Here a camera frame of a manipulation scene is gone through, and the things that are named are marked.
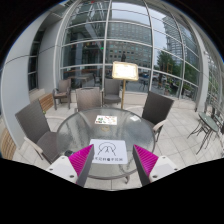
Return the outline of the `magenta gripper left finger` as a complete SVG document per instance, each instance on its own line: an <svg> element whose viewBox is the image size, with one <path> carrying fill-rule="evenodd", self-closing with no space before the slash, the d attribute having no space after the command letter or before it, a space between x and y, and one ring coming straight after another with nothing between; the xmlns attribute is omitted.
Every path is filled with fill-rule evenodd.
<svg viewBox="0 0 224 224"><path fill-rule="evenodd" d="M69 157L60 156L47 171L83 187L94 156L94 145L89 145Z"/></svg>

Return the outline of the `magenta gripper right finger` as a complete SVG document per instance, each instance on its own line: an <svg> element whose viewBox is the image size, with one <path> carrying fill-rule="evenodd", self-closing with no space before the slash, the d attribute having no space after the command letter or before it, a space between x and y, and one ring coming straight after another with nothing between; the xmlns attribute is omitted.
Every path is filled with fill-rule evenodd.
<svg viewBox="0 0 224 224"><path fill-rule="evenodd" d="M168 157L156 156L138 145L133 145L133 158L143 186L178 170L178 167Z"/></svg>

